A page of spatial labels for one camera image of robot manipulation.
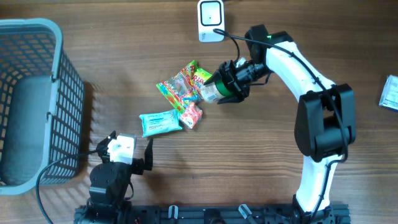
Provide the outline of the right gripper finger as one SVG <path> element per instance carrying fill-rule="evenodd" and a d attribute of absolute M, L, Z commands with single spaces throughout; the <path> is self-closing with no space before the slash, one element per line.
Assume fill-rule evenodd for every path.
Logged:
<path fill-rule="evenodd" d="M 224 86 L 228 84 L 227 77 L 228 67 L 219 67 L 212 76 L 207 79 L 204 85 L 209 85 L 211 83 L 219 83 L 221 82 Z"/>
<path fill-rule="evenodd" d="M 229 95 L 227 97 L 224 97 L 222 99 L 220 99 L 217 104 L 225 104 L 225 103 L 240 103 L 245 99 L 245 95 Z"/>

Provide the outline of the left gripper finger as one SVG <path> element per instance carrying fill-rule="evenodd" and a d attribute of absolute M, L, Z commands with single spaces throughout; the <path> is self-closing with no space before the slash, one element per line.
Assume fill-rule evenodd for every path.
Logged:
<path fill-rule="evenodd" d="M 100 141 L 97 145 L 97 149 L 107 149 L 108 144 L 111 142 L 112 139 L 116 138 L 116 132 L 113 131 L 109 136 L 105 137 L 102 141 Z"/>
<path fill-rule="evenodd" d="M 152 170 L 153 168 L 153 143 L 154 139 L 150 138 L 144 152 L 144 170 Z"/>

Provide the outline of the green lid spice jar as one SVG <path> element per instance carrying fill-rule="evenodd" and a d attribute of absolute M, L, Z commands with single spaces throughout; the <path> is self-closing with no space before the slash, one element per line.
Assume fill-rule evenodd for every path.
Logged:
<path fill-rule="evenodd" d="M 221 99 L 233 94 L 224 86 L 221 80 L 203 84 L 199 88 L 198 92 L 201 95 L 201 98 L 207 103 L 217 103 Z"/>

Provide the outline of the teal wet wipes pack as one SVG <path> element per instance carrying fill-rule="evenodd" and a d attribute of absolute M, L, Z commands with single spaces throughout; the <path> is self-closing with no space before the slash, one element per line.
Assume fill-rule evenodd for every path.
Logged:
<path fill-rule="evenodd" d="M 139 118 L 142 121 L 143 138 L 183 129 L 176 109 L 161 113 L 140 114 Z"/>

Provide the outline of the Haribo candy bag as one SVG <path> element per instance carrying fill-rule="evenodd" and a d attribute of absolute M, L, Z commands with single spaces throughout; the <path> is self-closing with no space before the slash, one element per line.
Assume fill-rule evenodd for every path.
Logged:
<path fill-rule="evenodd" d="M 156 87 L 182 114 L 192 101 L 198 103 L 207 100 L 204 83 L 211 76 L 211 73 L 200 68 L 197 61 L 193 60 L 169 80 L 156 84 Z"/>

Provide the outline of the Kleenex tissue pack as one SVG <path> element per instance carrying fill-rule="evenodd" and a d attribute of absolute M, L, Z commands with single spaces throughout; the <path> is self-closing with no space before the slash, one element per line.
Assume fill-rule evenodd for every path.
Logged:
<path fill-rule="evenodd" d="M 191 102 L 185 111 L 180 115 L 180 121 L 189 129 L 193 127 L 201 120 L 203 111 L 194 103 Z"/>

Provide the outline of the white paper box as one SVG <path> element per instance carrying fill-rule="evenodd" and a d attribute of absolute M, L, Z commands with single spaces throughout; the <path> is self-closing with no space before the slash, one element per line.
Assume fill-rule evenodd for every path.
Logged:
<path fill-rule="evenodd" d="M 379 106 L 390 110 L 398 110 L 398 79 L 397 76 L 389 75 L 382 90 Z"/>

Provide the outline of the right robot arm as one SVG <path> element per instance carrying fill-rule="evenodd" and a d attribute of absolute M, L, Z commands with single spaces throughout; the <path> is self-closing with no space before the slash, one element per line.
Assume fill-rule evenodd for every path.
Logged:
<path fill-rule="evenodd" d="M 242 40 L 251 59 L 222 63 L 205 85 L 221 94 L 220 104 L 240 103 L 260 78 L 273 73 L 281 78 L 298 102 L 294 137 L 303 154 L 301 183 L 288 220 L 324 222 L 334 216 L 329 193 L 335 169 L 347 160 L 348 146 L 356 139 L 353 89 L 325 78 L 285 31 L 270 34 L 265 25 L 252 26 Z"/>

